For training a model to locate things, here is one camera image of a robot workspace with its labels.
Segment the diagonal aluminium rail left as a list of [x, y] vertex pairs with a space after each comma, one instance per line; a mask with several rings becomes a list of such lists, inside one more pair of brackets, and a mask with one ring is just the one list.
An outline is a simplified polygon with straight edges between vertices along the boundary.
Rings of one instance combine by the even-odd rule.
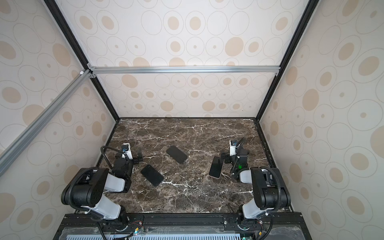
[[91, 77], [90, 70], [83, 70], [42, 113], [5, 149], [1, 155], [1, 175], [3, 175], [26, 147], [34, 140], [49, 121], [59, 112], [73, 93]]

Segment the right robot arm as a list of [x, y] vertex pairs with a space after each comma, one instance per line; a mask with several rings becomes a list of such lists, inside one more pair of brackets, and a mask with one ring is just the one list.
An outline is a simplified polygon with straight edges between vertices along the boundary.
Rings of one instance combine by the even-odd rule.
[[219, 161], [231, 164], [231, 177], [252, 185], [253, 199], [240, 206], [238, 225], [245, 220], [259, 220], [291, 205], [291, 196], [277, 168], [248, 167], [248, 152], [244, 149], [221, 153]]

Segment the horizontal aluminium rail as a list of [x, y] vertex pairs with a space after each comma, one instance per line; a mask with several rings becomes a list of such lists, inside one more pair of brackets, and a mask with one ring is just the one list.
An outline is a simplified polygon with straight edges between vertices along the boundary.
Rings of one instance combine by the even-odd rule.
[[95, 74], [278, 73], [279, 66], [92, 67]]

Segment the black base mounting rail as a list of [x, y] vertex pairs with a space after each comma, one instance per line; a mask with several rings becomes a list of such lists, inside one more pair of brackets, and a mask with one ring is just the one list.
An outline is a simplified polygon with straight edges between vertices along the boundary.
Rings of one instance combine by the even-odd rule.
[[247, 220], [235, 213], [126, 214], [101, 220], [64, 216], [55, 240], [310, 240], [301, 213], [276, 213]]

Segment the black phone centre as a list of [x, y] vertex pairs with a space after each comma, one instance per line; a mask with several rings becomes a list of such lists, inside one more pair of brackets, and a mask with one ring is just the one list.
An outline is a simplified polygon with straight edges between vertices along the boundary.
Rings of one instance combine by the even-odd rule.
[[188, 156], [176, 146], [170, 146], [166, 153], [179, 164], [183, 164], [188, 159]]

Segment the black frame post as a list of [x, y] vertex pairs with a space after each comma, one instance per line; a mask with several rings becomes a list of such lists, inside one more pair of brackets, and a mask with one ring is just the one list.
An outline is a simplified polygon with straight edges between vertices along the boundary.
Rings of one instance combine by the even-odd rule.
[[292, 37], [292, 39], [288, 45], [288, 48], [284, 54], [284, 57], [283, 57], [282, 62], [280, 64], [279, 73], [273, 78], [273, 81], [272, 81], [272, 83], [271, 83], [271, 85], [267, 91], [267, 94], [266, 94], [266, 96], [262, 102], [261, 108], [260, 108], [260, 110], [256, 116], [255, 120], [257, 123], [261, 120], [265, 110], [267, 109], [267, 106], [268, 106], [268, 104], [269, 104], [269, 102], [270, 102], [270, 100], [271, 100], [271, 98], [272, 98], [272, 96], [273, 96], [273, 94], [274, 94], [274, 92], [275, 92], [288, 64], [289, 64], [289, 62], [290, 62], [290, 60], [292, 59], [292, 56], [293, 56], [302, 36], [304, 34], [304, 31], [305, 31], [312, 15], [313, 15], [318, 3], [319, 3], [319, 0], [308, 1], [308, 4], [304, 10], [304, 13], [303, 13], [303, 15], [299, 21], [299, 24], [298, 24], [298, 26], [297, 26], [294, 34], [293, 34], [293, 37]]
[[[49, 12], [53, 16], [54, 20], [56, 21], [57, 25], [59, 26], [61, 32], [63, 33], [64, 37], [66, 38], [67, 42], [71, 46], [73, 52], [75, 53], [77, 59], [80, 61], [80, 64], [85, 70], [90, 70], [91, 73], [92, 70], [89, 67], [89, 61], [86, 57], [86, 55], [83, 52], [83, 49], [81, 48], [79, 42], [77, 41], [75, 35], [73, 34], [70, 26], [67, 23], [67, 20], [65, 19], [64, 15], [62, 14], [61, 10], [59, 9], [59, 5], [56, 3], [56, 1], [51, 0], [44, 0], [45, 5], [47, 6]], [[106, 105], [107, 109], [111, 113], [113, 119], [115, 122], [118, 122], [120, 120], [120, 117], [118, 116], [117, 111], [113, 107], [109, 97], [107, 96], [104, 88], [102, 87], [99, 79], [96, 75], [91, 77], [91, 81], [96, 88], [97, 92], [99, 93], [100, 97], [102, 98], [104, 104]]]

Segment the black phone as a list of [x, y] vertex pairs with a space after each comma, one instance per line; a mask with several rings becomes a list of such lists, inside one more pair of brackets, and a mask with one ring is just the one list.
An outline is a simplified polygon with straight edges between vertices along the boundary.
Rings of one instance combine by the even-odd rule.
[[159, 173], [152, 165], [146, 165], [141, 174], [148, 180], [154, 187], [157, 187], [165, 178]]
[[188, 159], [188, 156], [176, 146], [170, 146], [166, 153], [179, 164], [183, 164]]

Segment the black frame post right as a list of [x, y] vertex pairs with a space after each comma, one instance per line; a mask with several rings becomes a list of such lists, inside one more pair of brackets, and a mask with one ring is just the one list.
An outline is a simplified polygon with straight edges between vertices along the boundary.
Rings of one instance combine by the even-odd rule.
[[256, 116], [255, 120], [257, 123], [261, 120], [265, 110], [267, 109], [267, 106], [268, 106], [268, 104], [269, 104], [269, 102], [270, 102], [270, 100], [271, 100], [271, 98], [272, 98], [272, 96], [273, 96], [273, 94], [274, 94], [274, 92], [275, 92], [288, 64], [289, 64], [289, 62], [290, 62], [290, 60], [292, 59], [292, 56], [293, 56], [302, 36], [304, 34], [304, 31], [305, 31], [312, 15], [313, 15], [318, 3], [319, 3], [319, 0], [308, 1], [308, 4], [304, 10], [304, 13], [303, 13], [303, 15], [299, 21], [299, 24], [298, 24], [298, 26], [297, 26], [294, 34], [293, 34], [293, 37], [292, 37], [292, 39], [288, 45], [288, 48], [284, 54], [284, 57], [283, 57], [282, 62], [280, 64], [279, 73], [273, 78], [273, 81], [272, 81], [272, 83], [271, 83], [271, 85], [267, 91], [267, 94], [266, 94], [266, 96], [262, 102], [261, 108], [260, 108], [260, 110]]

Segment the black frame post left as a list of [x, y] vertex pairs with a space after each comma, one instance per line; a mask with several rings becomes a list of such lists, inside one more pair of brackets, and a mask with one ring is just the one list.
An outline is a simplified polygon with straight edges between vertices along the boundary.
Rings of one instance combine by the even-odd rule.
[[[49, 12], [53, 16], [54, 20], [56, 21], [57, 25], [59, 26], [61, 32], [63, 33], [64, 37], [66, 38], [67, 42], [71, 46], [73, 52], [75, 53], [77, 59], [80, 61], [80, 64], [85, 70], [90, 70], [91, 73], [92, 70], [89, 67], [89, 61], [86, 57], [86, 55], [83, 52], [83, 49], [81, 48], [79, 42], [77, 41], [75, 35], [73, 34], [70, 26], [67, 23], [67, 20], [65, 19], [64, 15], [62, 14], [61, 10], [59, 9], [59, 5], [56, 3], [56, 1], [51, 0], [44, 0], [45, 5], [47, 6]], [[118, 122], [120, 120], [120, 117], [118, 116], [117, 111], [113, 107], [109, 97], [107, 96], [104, 88], [102, 87], [99, 79], [96, 75], [91, 77], [91, 81], [96, 88], [97, 92], [99, 93], [100, 97], [102, 98], [104, 104], [106, 105], [107, 109], [111, 113], [113, 119], [115, 122]]]

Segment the black phone lower left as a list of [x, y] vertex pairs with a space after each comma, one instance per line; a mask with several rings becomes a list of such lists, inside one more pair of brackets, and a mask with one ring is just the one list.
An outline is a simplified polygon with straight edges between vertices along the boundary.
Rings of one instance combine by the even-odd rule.
[[157, 187], [165, 178], [159, 173], [152, 165], [146, 165], [141, 174], [148, 180], [154, 187]]

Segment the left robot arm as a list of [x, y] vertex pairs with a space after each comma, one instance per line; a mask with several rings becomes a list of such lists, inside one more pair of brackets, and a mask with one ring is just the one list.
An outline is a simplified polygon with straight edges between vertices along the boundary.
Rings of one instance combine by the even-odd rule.
[[129, 217], [125, 208], [108, 199], [104, 192], [127, 193], [132, 184], [134, 165], [142, 161], [142, 151], [138, 151], [136, 158], [131, 158], [125, 151], [123, 157], [116, 159], [111, 171], [97, 167], [80, 169], [63, 190], [62, 204], [100, 220], [126, 226]]

